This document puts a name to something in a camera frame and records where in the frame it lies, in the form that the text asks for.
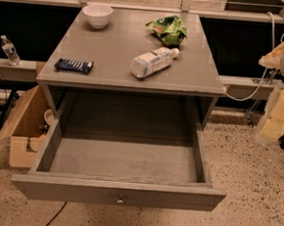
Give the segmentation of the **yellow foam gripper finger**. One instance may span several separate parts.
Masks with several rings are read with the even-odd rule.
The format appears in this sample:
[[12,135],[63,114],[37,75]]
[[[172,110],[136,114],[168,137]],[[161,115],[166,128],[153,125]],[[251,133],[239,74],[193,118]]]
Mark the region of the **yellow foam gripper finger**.
[[269,69],[280,68],[283,51],[284,42],[280,43],[277,47],[272,49],[270,53],[262,56],[258,61],[259,65]]
[[264,115],[257,126],[256,140],[269,145],[284,136],[284,88],[275,88],[266,102]]

